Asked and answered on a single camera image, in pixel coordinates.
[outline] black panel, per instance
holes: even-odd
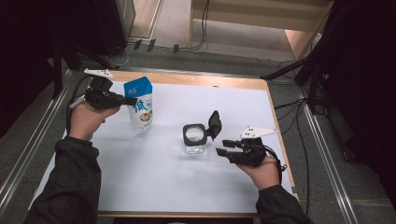
[[[53,79],[47,61],[51,48],[44,45],[50,41],[48,33],[45,27],[37,27],[37,33],[34,29],[43,11],[32,7],[35,4],[27,2],[22,7],[19,2],[5,2],[0,6],[0,138]]]
[[[329,77],[322,81],[340,112],[341,118],[331,114],[340,139],[359,160],[378,172],[394,206],[395,11],[395,1],[355,1],[326,52],[323,68]]]
[[[125,48],[115,0],[49,1],[49,25],[61,37],[96,54],[114,55]]]

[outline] person's right hand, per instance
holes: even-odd
[[[276,161],[269,156],[266,156],[258,167],[239,164],[236,166],[250,176],[258,189],[268,189],[280,184]]]

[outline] hand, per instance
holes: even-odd
[[[73,110],[70,126],[70,137],[90,141],[93,133],[98,130],[106,118],[117,113],[119,107],[97,110],[90,106],[88,102],[83,101]]]
[[[266,156],[258,167],[239,164],[236,166],[250,176],[258,189],[268,189],[280,184],[276,161],[269,156]]]

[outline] person's left hand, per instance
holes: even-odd
[[[97,110],[90,106],[88,102],[83,101],[73,110],[70,126],[70,137],[90,141],[93,133],[99,129],[106,118],[117,113],[119,107]]]

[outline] gray floor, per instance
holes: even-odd
[[[190,10],[191,1],[163,1],[151,36],[156,39],[155,46],[188,46]],[[194,20],[192,27],[193,47],[201,41],[201,20]],[[199,51],[274,61],[293,60],[289,44],[285,45],[287,41],[281,29],[207,21],[206,42]]]
[[[231,55],[231,53],[197,53],[181,51],[173,53],[173,49],[157,47],[152,52],[147,52],[147,46],[138,50],[128,49],[129,61],[120,67],[120,70],[134,70],[139,68],[164,69],[176,71],[205,72],[211,76],[231,76],[258,78],[278,69],[281,61],[290,58],[257,58]],[[83,68],[99,68],[99,66],[85,57],[81,57]],[[127,60],[121,52],[111,58],[113,62],[123,63]],[[74,88],[77,80],[83,76],[82,71],[72,71],[69,87]],[[283,105],[299,99],[299,88],[293,84],[293,73],[286,74],[274,81],[269,81],[269,88],[274,105]],[[20,116],[8,133],[0,139],[0,183],[6,182],[14,164],[22,154],[29,138],[35,131],[36,125],[46,112],[51,103],[52,86],[48,86],[34,101],[33,104]],[[27,213],[27,208],[32,200],[35,189],[44,174],[45,169],[53,153],[55,142],[64,134],[64,105],[70,97],[70,91],[65,100],[53,117],[48,129],[43,134],[41,143],[34,148],[30,165],[24,173],[18,187],[7,203],[5,211],[0,216],[0,223],[22,223]],[[289,111],[289,108],[276,111],[278,118]],[[295,113],[279,121],[281,131],[285,131],[294,119]],[[396,223],[396,213],[391,206],[386,193],[379,184],[378,177],[364,164],[350,164],[344,161],[341,145],[336,137],[330,121],[324,116],[316,116],[321,132],[323,133],[327,147],[332,155],[332,160],[346,188],[347,195],[352,203],[353,210],[359,223]],[[310,174],[310,201],[309,216],[316,223],[347,223],[342,215],[339,203],[329,179],[326,167],[320,156],[317,142],[309,126],[307,116],[303,113],[299,117],[299,123],[306,144]],[[283,135],[283,141],[289,158],[289,168],[292,171],[299,199],[303,209],[307,203],[306,178],[304,151],[300,140],[296,123],[290,131]],[[100,217],[99,223],[112,223],[111,217]]]

